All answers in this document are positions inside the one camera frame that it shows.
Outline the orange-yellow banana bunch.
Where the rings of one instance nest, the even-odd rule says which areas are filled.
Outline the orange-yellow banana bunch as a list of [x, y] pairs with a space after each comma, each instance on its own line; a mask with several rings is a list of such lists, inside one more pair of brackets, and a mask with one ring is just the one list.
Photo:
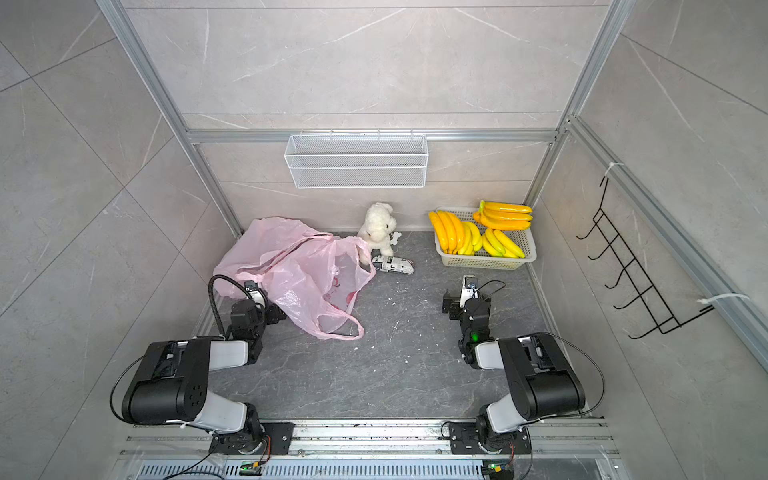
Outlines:
[[444, 254], [461, 254], [469, 242], [461, 220], [444, 210], [431, 211], [428, 216], [440, 250]]

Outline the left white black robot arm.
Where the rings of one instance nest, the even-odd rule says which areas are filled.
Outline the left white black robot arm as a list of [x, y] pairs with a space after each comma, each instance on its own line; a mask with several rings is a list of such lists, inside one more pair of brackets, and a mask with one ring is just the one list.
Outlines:
[[208, 452], [265, 457], [289, 452], [294, 425], [263, 423], [256, 407], [229, 400], [209, 389], [213, 371], [256, 363], [268, 326], [287, 318], [265, 300], [244, 299], [231, 307], [229, 336], [154, 342], [136, 361], [119, 410], [131, 425], [179, 425], [212, 436]]

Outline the pink plastic bag with print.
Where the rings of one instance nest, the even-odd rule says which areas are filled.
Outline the pink plastic bag with print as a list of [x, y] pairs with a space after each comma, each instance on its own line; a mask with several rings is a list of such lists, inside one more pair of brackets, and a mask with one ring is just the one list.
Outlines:
[[360, 237], [313, 237], [270, 267], [263, 285], [304, 332], [321, 340], [360, 340], [365, 329], [352, 310], [375, 276], [371, 260]]

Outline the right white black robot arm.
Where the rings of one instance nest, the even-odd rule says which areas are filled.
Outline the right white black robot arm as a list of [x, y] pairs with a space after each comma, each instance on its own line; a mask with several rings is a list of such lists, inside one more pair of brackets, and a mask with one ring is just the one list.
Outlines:
[[508, 393], [483, 406], [472, 422], [447, 421], [441, 434], [458, 454], [530, 450], [527, 426], [576, 413], [586, 404], [583, 386], [549, 333], [497, 339], [490, 335], [490, 299], [478, 293], [443, 296], [442, 312], [459, 322], [462, 359], [478, 370], [504, 373]]

